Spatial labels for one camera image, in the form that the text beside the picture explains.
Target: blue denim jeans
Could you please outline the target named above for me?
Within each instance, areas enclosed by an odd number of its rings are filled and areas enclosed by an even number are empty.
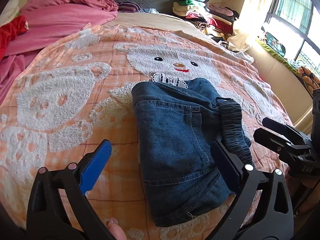
[[[186,83],[187,89],[157,82],[132,89],[146,196],[159,227],[217,208],[230,194],[210,153],[214,140],[252,163],[239,104],[221,99],[206,79]]]

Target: red mouth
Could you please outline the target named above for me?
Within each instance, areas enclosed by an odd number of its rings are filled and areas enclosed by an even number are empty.
[[[176,69],[176,68],[174,68],[174,69],[177,70],[177,71],[184,72],[184,73],[188,73],[189,72],[188,69]]]

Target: fingernail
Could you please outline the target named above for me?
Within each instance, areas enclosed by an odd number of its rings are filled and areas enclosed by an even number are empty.
[[[110,218],[109,221],[107,221],[107,228],[110,228],[111,224],[118,224],[118,220],[116,220],[115,218]]]

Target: white pillow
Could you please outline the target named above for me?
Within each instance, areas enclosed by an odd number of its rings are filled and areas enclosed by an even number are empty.
[[[19,12],[18,3],[19,0],[9,0],[3,12],[0,14],[0,26],[11,22],[15,18]]]

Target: bed sheet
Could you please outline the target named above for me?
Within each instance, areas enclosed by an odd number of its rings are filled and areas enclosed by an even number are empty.
[[[154,60],[160,56],[162,62]],[[184,72],[173,68],[178,61],[185,64]],[[198,67],[188,64],[191,61]],[[16,78],[0,106],[0,201],[19,226],[26,225],[37,170],[41,166],[63,169],[106,138],[112,143],[111,158],[87,194],[103,222],[115,217],[134,240],[208,236],[233,196],[181,225],[157,228],[152,221],[141,181],[131,96],[136,83],[149,80],[149,72],[208,79],[223,97],[242,106],[243,128],[250,138],[263,117],[291,124],[280,100],[252,65],[186,22],[137,13],[119,14],[103,26],[89,24],[43,49]],[[287,168],[277,154],[257,143],[250,149],[258,170],[284,172]],[[65,192],[61,197],[72,224],[79,228]]]

